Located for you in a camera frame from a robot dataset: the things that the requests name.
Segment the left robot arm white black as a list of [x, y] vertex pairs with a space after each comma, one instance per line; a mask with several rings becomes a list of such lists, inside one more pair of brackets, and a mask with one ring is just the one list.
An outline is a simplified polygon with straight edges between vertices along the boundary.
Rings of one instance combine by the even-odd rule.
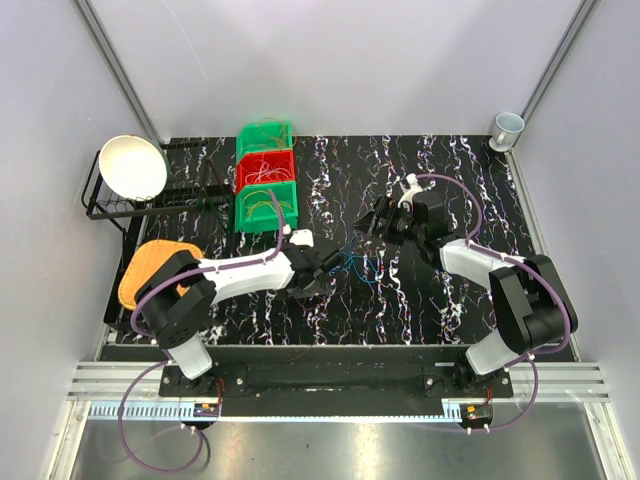
[[181, 370], [181, 384], [196, 396], [215, 386], [213, 359], [199, 331], [210, 309], [225, 300], [275, 290], [308, 296], [316, 284], [341, 266], [335, 247], [282, 241], [259, 254], [197, 259], [187, 250], [171, 255], [136, 292], [132, 326], [156, 340]]

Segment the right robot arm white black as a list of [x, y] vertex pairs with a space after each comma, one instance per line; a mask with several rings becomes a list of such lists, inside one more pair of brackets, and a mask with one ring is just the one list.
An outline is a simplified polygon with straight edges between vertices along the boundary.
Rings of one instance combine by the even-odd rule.
[[454, 364], [454, 384], [463, 395], [480, 394], [503, 368], [577, 330], [575, 309], [549, 257], [511, 257], [455, 235], [436, 193], [414, 193], [402, 201], [380, 196], [353, 228], [386, 244], [410, 242], [434, 269], [490, 291], [496, 328]]

